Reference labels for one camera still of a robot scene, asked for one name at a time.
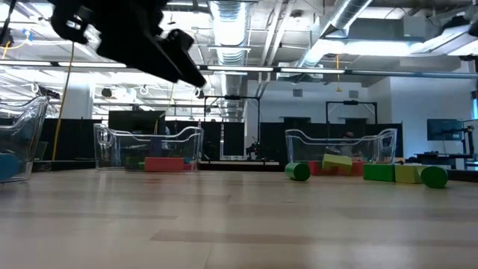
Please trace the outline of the black partition wall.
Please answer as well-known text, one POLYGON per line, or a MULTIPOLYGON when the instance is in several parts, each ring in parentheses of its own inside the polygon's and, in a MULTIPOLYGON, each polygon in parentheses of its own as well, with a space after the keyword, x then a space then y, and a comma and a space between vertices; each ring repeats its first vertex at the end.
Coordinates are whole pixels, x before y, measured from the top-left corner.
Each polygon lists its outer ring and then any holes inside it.
POLYGON ((312 123, 309 118, 285 118, 278 123, 261 123, 261 154, 264 158, 285 164, 288 160, 285 131, 299 129, 312 138, 343 138, 347 132, 354 138, 377 135, 385 129, 397 130, 396 157, 403 157, 402 123, 366 123, 366 119, 346 119, 345 123, 312 123))
POLYGON ((244 124, 234 122, 166 121, 171 134, 175 135, 186 127, 201 127, 204 130, 202 151, 211 161, 226 156, 244 156, 244 124))

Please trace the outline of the small background robot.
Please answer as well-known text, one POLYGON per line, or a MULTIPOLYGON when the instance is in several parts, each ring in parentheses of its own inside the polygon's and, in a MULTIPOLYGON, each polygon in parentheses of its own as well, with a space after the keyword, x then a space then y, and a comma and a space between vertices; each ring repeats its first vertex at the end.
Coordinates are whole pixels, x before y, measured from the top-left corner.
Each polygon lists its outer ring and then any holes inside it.
POLYGON ((259 141, 252 143, 246 148, 247 160, 261 160, 261 144, 259 141))

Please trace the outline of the round silver air duct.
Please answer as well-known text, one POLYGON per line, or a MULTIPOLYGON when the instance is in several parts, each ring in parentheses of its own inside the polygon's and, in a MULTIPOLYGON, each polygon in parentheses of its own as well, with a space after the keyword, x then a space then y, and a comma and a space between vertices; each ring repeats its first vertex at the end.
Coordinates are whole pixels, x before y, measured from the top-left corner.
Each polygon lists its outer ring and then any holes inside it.
POLYGON ((222 65, 244 65, 249 5, 239 1, 210 1, 214 41, 222 65))

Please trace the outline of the green wooden cylinder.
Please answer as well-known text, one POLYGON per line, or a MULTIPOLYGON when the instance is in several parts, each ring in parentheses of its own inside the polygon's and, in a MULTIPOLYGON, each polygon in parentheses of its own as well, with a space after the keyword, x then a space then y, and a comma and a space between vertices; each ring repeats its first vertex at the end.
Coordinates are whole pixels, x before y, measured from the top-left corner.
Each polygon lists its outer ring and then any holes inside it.
POLYGON ((421 171, 420 177, 422 183, 429 188, 442 189, 448 182, 448 173, 441 167, 426 167, 421 171))
POLYGON ((286 176, 294 181, 305 182, 310 176, 311 172, 307 164, 300 162, 291 162, 285 166, 286 176))

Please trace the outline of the background desk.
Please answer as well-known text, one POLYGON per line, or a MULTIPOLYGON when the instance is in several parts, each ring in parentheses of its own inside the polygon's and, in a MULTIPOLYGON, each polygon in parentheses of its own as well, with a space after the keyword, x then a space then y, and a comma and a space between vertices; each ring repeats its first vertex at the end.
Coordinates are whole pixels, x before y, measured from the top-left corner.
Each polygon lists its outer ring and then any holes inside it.
POLYGON ((428 165, 441 165, 449 166, 451 169, 456 169, 456 161, 458 159, 468 160, 472 159, 472 154, 464 153, 436 153, 436 152, 424 152, 417 153, 416 159, 419 163, 428 165))

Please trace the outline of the long ceiling light bar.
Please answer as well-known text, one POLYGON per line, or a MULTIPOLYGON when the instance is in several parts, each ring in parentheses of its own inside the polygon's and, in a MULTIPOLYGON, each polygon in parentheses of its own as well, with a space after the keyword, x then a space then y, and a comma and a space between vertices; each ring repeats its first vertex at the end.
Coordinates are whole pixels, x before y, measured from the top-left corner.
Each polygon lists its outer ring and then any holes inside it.
MULTIPOLYGON (((73 67, 74 69, 104 70, 105 72, 127 70, 137 71, 134 67, 111 62, 58 62, 58 61, 15 61, 0 60, 0 67, 10 68, 39 68, 60 69, 73 67)), ((254 67, 254 66, 223 66, 223 65, 197 65, 201 72, 268 72, 307 75, 359 75, 359 76, 384 76, 407 78, 452 78, 452 79, 477 79, 475 72, 431 72, 431 71, 391 71, 368 69, 333 69, 333 68, 299 68, 299 67, 254 67)))

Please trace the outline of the black monitor stand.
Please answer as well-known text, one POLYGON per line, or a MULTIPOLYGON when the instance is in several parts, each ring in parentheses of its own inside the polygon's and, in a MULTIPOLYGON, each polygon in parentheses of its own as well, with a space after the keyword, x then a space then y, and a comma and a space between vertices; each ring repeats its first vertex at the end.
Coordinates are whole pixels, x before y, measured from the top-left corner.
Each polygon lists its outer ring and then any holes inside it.
POLYGON ((466 126, 463 128, 462 131, 464 135, 464 138, 462 140, 463 153, 472 157, 474 154, 474 140, 473 140, 474 127, 466 126))

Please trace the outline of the black ceiling box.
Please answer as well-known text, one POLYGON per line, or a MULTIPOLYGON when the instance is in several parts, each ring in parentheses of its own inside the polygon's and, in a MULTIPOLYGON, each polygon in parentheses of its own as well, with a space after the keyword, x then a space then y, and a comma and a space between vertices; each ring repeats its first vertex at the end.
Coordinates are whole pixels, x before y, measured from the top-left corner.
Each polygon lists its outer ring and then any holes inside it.
POLYGON ((14 44, 10 28, 0 28, 0 47, 11 47, 14 44))

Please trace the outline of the black display panel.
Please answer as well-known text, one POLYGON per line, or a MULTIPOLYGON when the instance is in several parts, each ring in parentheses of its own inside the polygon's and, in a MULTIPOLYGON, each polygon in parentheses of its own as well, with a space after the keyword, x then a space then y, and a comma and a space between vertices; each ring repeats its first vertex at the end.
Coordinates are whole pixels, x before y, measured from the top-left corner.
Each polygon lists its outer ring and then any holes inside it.
POLYGON ((163 111, 110 111, 108 128, 140 135, 164 135, 163 111))

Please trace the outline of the black gantry frame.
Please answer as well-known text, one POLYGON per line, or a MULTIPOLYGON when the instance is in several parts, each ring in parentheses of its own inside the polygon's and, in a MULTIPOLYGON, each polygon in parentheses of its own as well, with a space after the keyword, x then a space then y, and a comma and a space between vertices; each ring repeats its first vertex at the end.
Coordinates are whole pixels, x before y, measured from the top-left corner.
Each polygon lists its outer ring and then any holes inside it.
POLYGON ((363 105, 366 109, 369 110, 374 115, 374 124, 378 124, 378 103, 377 102, 360 102, 357 100, 344 100, 344 101, 326 101, 326 124, 329 125, 329 114, 334 110, 329 110, 329 105, 336 104, 336 105, 363 105))
POLYGON ((203 99, 203 121, 206 121, 206 114, 208 113, 208 109, 213 106, 213 104, 218 100, 218 99, 225 99, 229 101, 238 101, 238 100, 244 100, 244 99, 254 99, 257 104, 257 112, 258 112, 258 119, 257 119, 257 135, 256 135, 256 157, 261 158, 261 98, 257 96, 240 96, 240 95, 223 95, 223 96, 209 96, 205 95, 203 99), (207 99, 208 98, 214 98, 214 101, 210 103, 209 105, 207 104, 207 99))

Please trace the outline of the dark wall screen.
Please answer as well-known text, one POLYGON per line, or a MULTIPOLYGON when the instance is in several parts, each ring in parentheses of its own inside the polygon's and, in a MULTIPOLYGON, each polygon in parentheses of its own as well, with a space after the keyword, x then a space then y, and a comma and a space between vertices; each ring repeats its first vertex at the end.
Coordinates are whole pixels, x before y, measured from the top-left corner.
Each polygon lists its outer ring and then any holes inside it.
POLYGON ((428 119, 426 121, 427 140, 462 140, 462 121, 457 119, 428 119))

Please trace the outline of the slanted silver air duct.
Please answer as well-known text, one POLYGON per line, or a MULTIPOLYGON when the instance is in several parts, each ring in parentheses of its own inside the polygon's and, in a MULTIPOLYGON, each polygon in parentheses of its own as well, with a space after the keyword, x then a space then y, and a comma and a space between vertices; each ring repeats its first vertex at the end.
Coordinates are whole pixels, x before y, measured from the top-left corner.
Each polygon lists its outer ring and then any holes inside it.
POLYGON ((334 45, 326 37, 348 37, 350 26, 373 0, 336 0, 332 10, 320 16, 311 27, 311 45, 297 61, 296 67, 314 68, 324 55, 336 53, 340 45, 334 45))

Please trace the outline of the blue wooden cylinder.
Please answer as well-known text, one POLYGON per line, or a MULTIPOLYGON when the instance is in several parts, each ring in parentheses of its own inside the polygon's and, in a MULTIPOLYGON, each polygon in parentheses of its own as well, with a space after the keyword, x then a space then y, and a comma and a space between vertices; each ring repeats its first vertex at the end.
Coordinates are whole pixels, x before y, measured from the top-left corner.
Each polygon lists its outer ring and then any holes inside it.
POLYGON ((19 159, 15 155, 0 153, 0 182, 6 182, 18 173, 19 159))

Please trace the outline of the clear plastic bin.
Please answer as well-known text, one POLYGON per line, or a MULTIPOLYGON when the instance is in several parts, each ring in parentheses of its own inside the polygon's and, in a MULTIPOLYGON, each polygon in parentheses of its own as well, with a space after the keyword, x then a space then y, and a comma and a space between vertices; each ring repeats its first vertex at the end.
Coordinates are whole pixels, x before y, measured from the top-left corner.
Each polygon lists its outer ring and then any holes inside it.
POLYGON ((103 124, 93 126, 95 138, 95 161, 98 169, 126 170, 125 158, 128 156, 164 157, 164 158, 191 158, 196 164, 200 160, 204 130, 200 127, 186 127, 178 134, 132 134, 130 132, 109 129, 103 124))
POLYGON ((18 173, 6 182, 30 178, 48 104, 49 98, 45 96, 24 105, 0 103, 0 153, 15 155, 20 162, 18 173))
MULTIPOLYGON (((392 164, 395 159, 397 130, 385 129, 376 135, 354 138, 346 143, 343 138, 312 138, 299 129, 285 132, 289 162, 321 161, 325 154, 351 157, 364 164, 392 164)), ((338 168, 338 174, 350 176, 338 168)))

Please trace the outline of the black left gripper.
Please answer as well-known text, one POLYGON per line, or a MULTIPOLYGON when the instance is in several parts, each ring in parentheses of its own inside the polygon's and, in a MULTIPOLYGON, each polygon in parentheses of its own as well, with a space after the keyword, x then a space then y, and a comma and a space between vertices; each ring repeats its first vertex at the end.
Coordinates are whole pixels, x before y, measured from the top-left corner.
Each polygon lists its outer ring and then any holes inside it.
POLYGON ((55 6, 51 25, 65 40, 86 44, 85 31, 99 31, 97 54, 130 66, 147 60, 151 75, 172 83, 203 87, 205 77, 189 54, 194 39, 175 28, 158 42, 158 25, 169 0, 50 0, 55 6))

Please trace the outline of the light green wooden block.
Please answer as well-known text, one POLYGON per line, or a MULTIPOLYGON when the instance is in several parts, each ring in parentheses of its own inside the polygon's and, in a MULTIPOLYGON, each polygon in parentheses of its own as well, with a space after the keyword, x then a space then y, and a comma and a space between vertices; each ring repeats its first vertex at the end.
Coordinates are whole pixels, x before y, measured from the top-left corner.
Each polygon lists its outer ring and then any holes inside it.
POLYGON ((426 166, 421 165, 396 165, 395 182, 404 184, 421 184, 421 172, 426 166))

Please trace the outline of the red wooden plank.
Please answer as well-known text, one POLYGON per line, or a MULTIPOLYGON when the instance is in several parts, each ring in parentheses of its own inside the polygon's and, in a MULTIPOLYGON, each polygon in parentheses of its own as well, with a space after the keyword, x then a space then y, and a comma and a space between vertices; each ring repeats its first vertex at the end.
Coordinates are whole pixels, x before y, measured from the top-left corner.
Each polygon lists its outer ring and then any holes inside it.
POLYGON ((183 158, 146 157, 144 162, 146 172, 180 171, 183 168, 183 158))

